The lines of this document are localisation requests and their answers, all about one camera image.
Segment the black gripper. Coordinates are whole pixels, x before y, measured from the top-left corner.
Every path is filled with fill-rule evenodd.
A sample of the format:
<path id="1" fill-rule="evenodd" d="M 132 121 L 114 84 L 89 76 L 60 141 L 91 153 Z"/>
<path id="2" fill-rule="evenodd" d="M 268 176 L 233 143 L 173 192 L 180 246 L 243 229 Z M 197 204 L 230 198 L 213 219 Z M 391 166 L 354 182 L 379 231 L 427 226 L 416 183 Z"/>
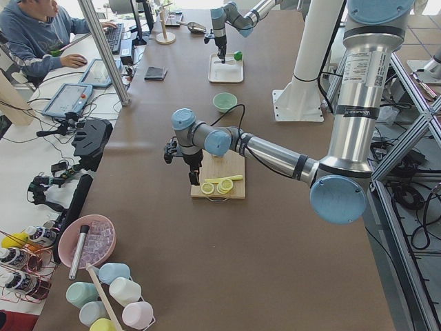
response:
<path id="1" fill-rule="evenodd" d="M 176 136 L 173 136 L 164 148 L 164 160 L 167 164 L 172 162 L 174 157 L 182 157 L 184 162 L 190 167 L 189 180 L 192 185 L 200 185 L 199 168 L 202 166 L 203 151 L 196 149 L 189 152 L 183 151 L 178 143 Z"/>
<path id="2" fill-rule="evenodd" d="M 204 44 L 208 44 L 210 40 L 214 40 L 215 45 L 218 47 L 218 58 L 221 61 L 225 61 L 226 49 L 227 49 L 227 37 L 224 30 L 211 29 L 204 35 Z"/>

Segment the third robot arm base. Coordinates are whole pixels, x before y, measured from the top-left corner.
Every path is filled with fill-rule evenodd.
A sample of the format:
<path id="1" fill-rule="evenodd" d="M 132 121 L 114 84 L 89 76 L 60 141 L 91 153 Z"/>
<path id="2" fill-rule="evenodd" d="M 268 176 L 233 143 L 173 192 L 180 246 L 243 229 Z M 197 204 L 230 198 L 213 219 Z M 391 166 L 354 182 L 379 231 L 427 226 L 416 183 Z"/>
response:
<path id="1" fill-rule="evenodd" d="M 440 85 L 440 49 L 427 61 L 407 60 L 407 65 L 422 82 Z"/>

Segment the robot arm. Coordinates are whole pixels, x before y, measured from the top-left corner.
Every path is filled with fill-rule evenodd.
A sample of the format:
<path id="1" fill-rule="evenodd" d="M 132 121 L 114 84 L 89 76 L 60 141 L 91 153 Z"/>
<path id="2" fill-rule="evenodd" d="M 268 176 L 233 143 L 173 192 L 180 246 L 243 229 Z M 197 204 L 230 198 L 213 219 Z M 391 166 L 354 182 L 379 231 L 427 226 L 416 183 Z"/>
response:
<path id="1" fill-rule="evenodd" d="M 320 160 L 244 132 L 215 128 L 187 108 L 172 115 L 174 138 L 164 159 L 180 157 L 189 179 L 198 184 L 203 154 L 233 150 L 270 170 L 305 182 L 315 213 L 336 224 L 357 220 L 367 206 L 371 168 L 367 158 L 391 55 L 403 43 L 412 1 L 312 1 L 306 16 L 291 81 L 274 90 L 277 121 L 320 121 L 319 82 L 343 13 L 347 51 L 328 153 Z"/>
<path id="2" fill-rule="evenodd" d="M 238 11 L 237 4 L 233 1 L 227 2 L 225 5 L 210 10 L 212 28 L 205 33 L 204 43 L 207 44 L 211 39 L 214 40 L 218 52 L 217 56 L 221 63 L 226 63 L 227 53 L 227 36 L 226 25 L 229 24 L 235 28 L 240 35 L 248 37 L 257 23 L 263 20 L 269 11 L 281 4 L 282 1 L 260 1 L 245 15 Z"/>

